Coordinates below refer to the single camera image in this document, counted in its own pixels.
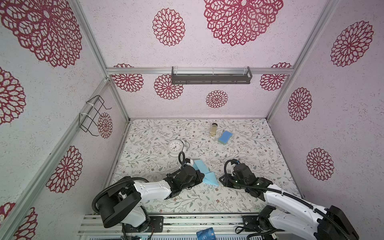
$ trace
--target small glass bottle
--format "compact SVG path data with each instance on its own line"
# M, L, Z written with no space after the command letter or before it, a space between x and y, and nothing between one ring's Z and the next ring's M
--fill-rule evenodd
M211 135L211 137L214 137L216 135L216 130L217 130L217 123L212 123L211 131L209 132L209 135Z

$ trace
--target sponge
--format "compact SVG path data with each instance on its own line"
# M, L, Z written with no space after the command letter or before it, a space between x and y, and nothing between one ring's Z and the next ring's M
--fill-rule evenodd
M218 139L218 142L225 145L232 135L232 133L225 131L223 132L223 135Z

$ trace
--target red doily print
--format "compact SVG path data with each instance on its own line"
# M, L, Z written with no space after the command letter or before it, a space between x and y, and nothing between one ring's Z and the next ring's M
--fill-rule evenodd
M290 68L289 63L278 63L272 66L273 68ZM283 84L287 75L285 74L263 74L260 79L260 86L268 91L279 89Z
M161 75L155 80L155 91L164 99L178 98L183 92L183 85L173 85L171 75Z
M117 64L115 68L133 68L129 64ZM143 87L143 78L141 74L114 74L112 75L113 81L116 83L116 86L127 91L127 92L136 92Z
M211 108L219 108L224 106L228 101L228 95L221 90L214 90L210 92L205 99L205 102Z
M0 125L18 118L25 105L24 88L0 67Z
M307 167L312 176L319 180L327 180L333 174L331 156L321 148L312 149L307 156Z
M372 42L372 25L360 21L344 29L333 43L331 60L336 66L347 66L361 58Z
M108 113L102 113L97 122L97 128L103 138L109 138L112 134L112 119Z
M14 202L7 202L6 204L0 207L0 226L14 206L15 206Z
M67 154L63 157L52 176L49 178L47 186L51 192L64 193L79 180L83 159L79 150L70 146Z
M174 46L184 37L183 18L173 9L163 8L158 11L152 23L156 38L166 46Z
M306 88L296 89L288 101L288 112L295 121L303 120L307 117L312 107L312 98Z
M80 58L82 36L66 0L0 0L0 15L20 45L40 61L66 68Z
M13 240L31 240L36 235L37 213L35 208L29 210L28 215L24 218L23 223L15 232Z
M204 0L204 16L214 38L244 45L266 32L276 20L283 0Z

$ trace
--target table surface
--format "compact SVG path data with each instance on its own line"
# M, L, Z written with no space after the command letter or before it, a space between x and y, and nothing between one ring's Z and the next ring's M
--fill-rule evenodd
M212 123L217 134L209 136ZM226 145L217 141L224 131L233 133ZM171 140L184 139L190 144L185 156L202 159L216 178L224 172L224 163L238 159L256 177L264 177L284 190L299 196L291 173L281 155L265 119L137 119L131 121L128 138L119 160L113 182L124 176L144 177L159 181L180 167L176 157L168 155ZM241 189L199 184L184 189L177 197L144 203L150 213L188 212L260 212L266 205Z

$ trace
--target alarm clock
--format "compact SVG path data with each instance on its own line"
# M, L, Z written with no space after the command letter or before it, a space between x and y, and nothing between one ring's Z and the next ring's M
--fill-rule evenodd
M187 146L182 140L172 140L168 144L168 153L171 157L178 157L181 151L185 152Z

